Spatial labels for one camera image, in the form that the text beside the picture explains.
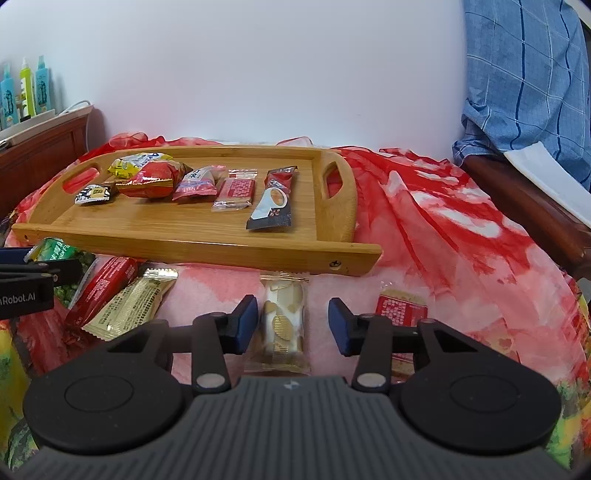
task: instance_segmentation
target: red wrapper bar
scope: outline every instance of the red wrapper bar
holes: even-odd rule
[[[138,264],[133,258],[113,257],[108,260],[69,311],[66,316],[66,326],[76,330],[86,325],[137,275]]]

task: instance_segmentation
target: wooden tray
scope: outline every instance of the wooden tray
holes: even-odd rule
[[[298,165],[291,194],[293,224],[282,232],[247,231],[254,207],[212,212],[212,203],[132,199],[118,195],[112,203],[74,205],[65,181],[96,168],[100,183],[114,159],[163,152],[193,168],[225,165],[257,168],[255,203],[264,191],[268,170]],[[338,169],[343,186],[329,198],[326,177]],[[160,147],[101,155],[77,166],[51,185],[28,223],[17,223],[17,237],[34,244],[62,238],[90,252],[145,258],[167,263],[198,262],[260,270],[363,275],[381,254],[379,245],[350,243],[355,230],[357,190],[348,163],[329,150],[297,147]]]

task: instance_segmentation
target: green bottle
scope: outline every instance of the green bottle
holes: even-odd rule
[[[35,96],[33,95],[33,77],[26,58],[22,58],[21,68],[21,105],[23,120],[35,116]]]

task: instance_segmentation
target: green snack package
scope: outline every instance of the green snack package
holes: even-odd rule
[[[80,284],[84,283],[86,273],[96,259],[95,255],[71,245],[67,245],[59,238],[46,238],[34,246],[25,257],[25,261],[32,262],[68,260],[71,258],[75,258],[80,262],[84,277],[80,280],[80,283],[62,285],[61,287],[53,289],[55,296],[60,299],[66,308],[70,307],[72,299],[76,296],[76,291]]]

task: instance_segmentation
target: wooden headboard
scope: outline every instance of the wooden headboard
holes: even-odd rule
[[[0,153],[0,219],[86,153],[87,122],[88,115],[68,120]]]

